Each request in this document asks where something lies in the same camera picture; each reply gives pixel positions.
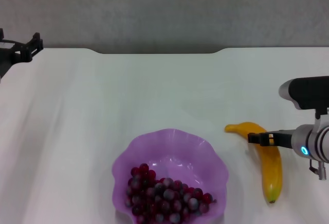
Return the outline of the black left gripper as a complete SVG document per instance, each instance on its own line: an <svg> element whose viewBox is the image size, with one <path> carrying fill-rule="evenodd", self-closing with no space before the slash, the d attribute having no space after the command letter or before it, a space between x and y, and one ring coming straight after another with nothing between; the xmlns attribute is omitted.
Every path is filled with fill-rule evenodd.
<svg viewBox="0 0 329 224"><path fill-rule="evenodd" d="M32 58L44 49L43 40L38 32L26 43L4 39L3 29L0 28L1 41L1 79L15 64L31 62Z"/></svg>

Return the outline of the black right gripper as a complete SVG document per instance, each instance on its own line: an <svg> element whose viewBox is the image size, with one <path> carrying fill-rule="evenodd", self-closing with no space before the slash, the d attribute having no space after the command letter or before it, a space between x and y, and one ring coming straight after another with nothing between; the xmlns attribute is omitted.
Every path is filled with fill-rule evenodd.
<svg viewBox="0 0 329 224"><path fill-rule="evenodd" d="M259 144L260 146L278 146L292 148L291 138L293 130L277 130L264 133L249 133L248 143Z"/></svg>

